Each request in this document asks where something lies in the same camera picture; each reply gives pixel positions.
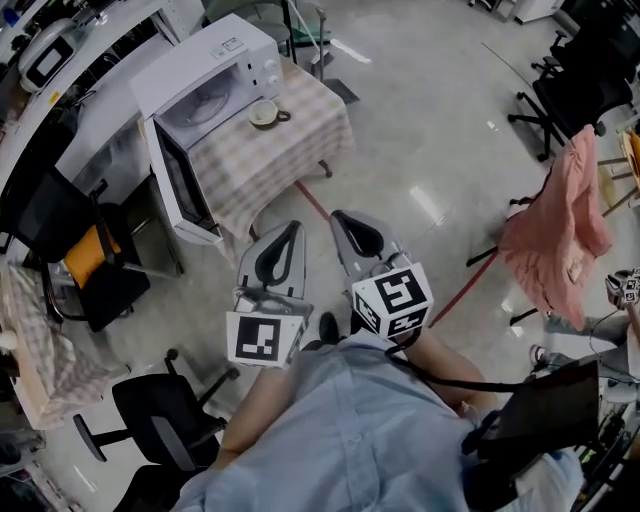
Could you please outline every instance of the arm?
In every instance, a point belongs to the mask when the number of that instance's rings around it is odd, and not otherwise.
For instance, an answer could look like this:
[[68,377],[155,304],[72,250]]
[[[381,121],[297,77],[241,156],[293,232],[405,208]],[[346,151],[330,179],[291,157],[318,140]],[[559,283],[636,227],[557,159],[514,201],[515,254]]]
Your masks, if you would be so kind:
[[231,417],[212,469],[223,469],[251,448],[289,407],[292,396],[291,371],[264,369]]
[[[441,379],[484,382],[480,370],[471,361],[447,347],[429,329],[423,328],[420,337],[404,353],[411,363]],[[462,412],[462,402],[477,409],[494,408],[498,403],[493,393],[429,385],[458,414]]]

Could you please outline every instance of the orange cushion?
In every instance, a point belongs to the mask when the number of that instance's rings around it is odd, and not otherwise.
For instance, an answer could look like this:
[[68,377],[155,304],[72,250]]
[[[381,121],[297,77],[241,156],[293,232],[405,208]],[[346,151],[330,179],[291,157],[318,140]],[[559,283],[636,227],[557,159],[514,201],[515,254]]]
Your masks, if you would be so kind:
[[[107,234],[109,235],[109,242],[113,252],[119,253],[121,251],[120,246],[115,242],[111,233],[107,231]],[[95,225],[91,226],[82,239],[71,248],[64,257],[64,263],[78,286],[84,288],[89,276],[104,263],[104,253],[102,252],[98,230]]]

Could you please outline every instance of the checkered tablecloth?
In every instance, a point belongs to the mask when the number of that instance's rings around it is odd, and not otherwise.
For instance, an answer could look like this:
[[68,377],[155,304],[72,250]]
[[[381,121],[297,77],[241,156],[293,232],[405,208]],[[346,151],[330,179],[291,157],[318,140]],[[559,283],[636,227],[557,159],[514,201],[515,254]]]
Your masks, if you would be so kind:
[[0,286],[2,328],[18,337],[14,356],[21,391],[30,402],[25,411],[30,409],[32,427],[45,429],[63,415],[99,401],[110,372],[49,324],[40,273],[7,265],[0,273]]
[[273,101],[291,120],[267,131],[238,112],[189,149],[214,220],[243,241],[260,211],[285,188],[337,153],[354,147],[344,102],[282,59],[283,91]]

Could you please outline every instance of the pink towel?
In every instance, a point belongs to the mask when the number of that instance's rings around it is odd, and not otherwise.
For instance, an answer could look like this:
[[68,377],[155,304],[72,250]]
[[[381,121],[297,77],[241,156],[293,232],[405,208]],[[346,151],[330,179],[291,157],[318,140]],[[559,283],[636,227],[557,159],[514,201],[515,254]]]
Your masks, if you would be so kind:
[[580,292],[593,262],[611,248],[600,213],[595,135],[585,126],[553,162],[525,211],[507,221],[498,249],[540,311],[584,327]]

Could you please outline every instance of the microwave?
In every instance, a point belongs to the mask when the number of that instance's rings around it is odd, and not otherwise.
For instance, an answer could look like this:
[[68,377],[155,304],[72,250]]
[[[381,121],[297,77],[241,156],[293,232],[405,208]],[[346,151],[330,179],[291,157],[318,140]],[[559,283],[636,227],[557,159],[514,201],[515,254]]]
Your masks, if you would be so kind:
[[130,83],[174,231],[197,244],[220,242],[189,148],[255,100],[280,93],[276,42],[231,14],[173,47]]

